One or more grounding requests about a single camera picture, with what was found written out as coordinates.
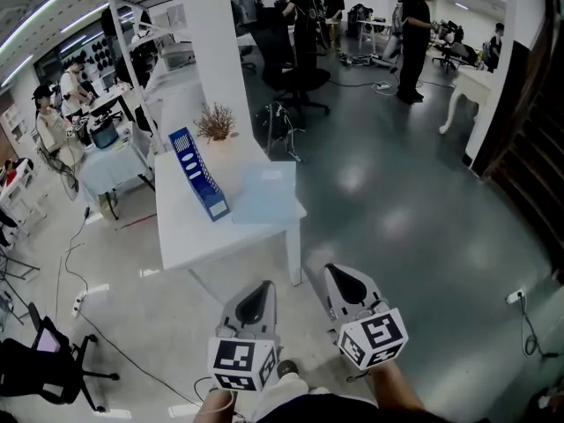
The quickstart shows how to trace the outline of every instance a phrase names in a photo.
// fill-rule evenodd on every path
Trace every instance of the white cube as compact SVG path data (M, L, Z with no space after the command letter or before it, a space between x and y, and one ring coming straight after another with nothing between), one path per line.
M407 331L397 308L343 324L338 346L361 370L395 359L407 343Z
M220 389L261 391L277 364L274 340L210 338L208 371Z

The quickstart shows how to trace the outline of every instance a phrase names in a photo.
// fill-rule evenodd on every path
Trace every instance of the curved table leg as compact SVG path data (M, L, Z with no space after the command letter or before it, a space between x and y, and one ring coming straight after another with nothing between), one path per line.
M462 91L460 91L458 88L456 88L452 93L452 97L450 97L449 103L449 117L447 118L447 121L444 123L444 125L439 128L439 133L441 133L441 135L444 135L449 129L450 124L452 124L452 120L455 117L456 104L458 103L458 99L462 94Z

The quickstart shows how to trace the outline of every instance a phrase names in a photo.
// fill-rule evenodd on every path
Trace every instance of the dried plant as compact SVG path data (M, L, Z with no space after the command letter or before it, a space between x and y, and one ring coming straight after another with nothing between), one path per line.
M199 121L194 121L194 124L198 128L197 135L206 137L208 143L212 140L223 141L233 131L235 118L230 108L216 102L213 104L213 110L204 105L202 117Z

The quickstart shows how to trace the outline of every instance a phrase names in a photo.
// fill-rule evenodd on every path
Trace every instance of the black cap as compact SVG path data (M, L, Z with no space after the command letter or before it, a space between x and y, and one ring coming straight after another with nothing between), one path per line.
M32 99L40 99L41 97L51 97L53 92L49 89L47 85L39 85L33 91Z

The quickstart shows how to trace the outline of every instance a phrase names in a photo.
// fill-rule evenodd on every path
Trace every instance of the shoe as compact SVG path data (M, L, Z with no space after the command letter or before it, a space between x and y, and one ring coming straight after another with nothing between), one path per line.
M276 367L276 373L278 378L282 379L283 376L289 375L290 373L299 374L298 366L293 360L282 360Z
M403 103L406 103L408 105L412 105L414 103L413 97L408 97L405 94L403 94L401 91L398 91L396 93L396 97L400 99Z

